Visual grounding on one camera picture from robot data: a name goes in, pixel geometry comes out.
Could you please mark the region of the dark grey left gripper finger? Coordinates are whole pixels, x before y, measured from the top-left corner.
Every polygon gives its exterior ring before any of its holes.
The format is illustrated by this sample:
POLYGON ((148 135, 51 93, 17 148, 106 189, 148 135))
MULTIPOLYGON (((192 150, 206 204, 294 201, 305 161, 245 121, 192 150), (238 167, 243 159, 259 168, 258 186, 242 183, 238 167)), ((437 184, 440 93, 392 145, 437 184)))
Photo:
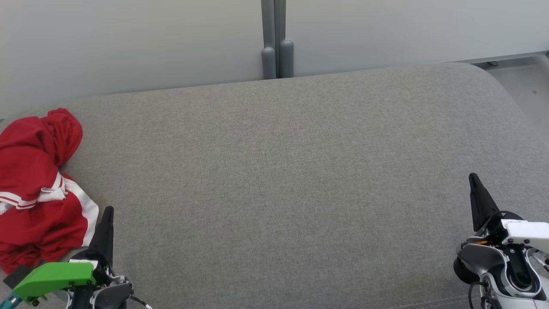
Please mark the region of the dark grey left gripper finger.
POLYGON ((88 247, 93 258, 98 258, 102 266, 112 267, 114 245, 114 208, 104 209, 102 219, 97 225, 94 236, 88 247))

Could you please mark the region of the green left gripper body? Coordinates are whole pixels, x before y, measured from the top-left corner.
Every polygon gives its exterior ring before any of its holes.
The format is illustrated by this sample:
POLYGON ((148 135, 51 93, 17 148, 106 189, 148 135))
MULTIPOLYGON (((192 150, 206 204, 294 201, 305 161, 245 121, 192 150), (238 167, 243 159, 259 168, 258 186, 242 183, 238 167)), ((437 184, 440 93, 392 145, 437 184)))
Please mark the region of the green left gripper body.
POLYGON ((67 262, 47 262, 34 268, 12 291, 27 303, 61 290, 75 292, 90 288, 95 292, 110 282, 112 260, 112 249, 86 249, 67 262))

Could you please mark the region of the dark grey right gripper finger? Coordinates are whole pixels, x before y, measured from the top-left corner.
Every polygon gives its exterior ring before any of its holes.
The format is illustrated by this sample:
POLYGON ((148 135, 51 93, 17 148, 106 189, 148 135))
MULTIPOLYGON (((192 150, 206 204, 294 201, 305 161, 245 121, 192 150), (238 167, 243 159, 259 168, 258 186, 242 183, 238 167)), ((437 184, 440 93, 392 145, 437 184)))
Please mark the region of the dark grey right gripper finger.
POLYGON ((469 174, 470 200, 472 210, 473 230, 478 232, 499 208, 489 194, 486 187, 478 177, 478 174, 469 174))

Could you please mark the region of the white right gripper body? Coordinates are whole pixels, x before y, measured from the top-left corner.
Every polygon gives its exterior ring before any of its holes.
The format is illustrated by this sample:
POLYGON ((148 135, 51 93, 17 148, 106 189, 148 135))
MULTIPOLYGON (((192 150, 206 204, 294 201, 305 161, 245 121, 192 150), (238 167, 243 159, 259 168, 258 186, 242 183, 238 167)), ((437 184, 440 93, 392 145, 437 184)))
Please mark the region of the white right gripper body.
POLYGON ((488 217, 480 229, 480 236, 489 245, 504 248, 508 245, 533 248, 547 254, 549 250, 549 224, 527 221, 508 211, 499 211, 488 217))

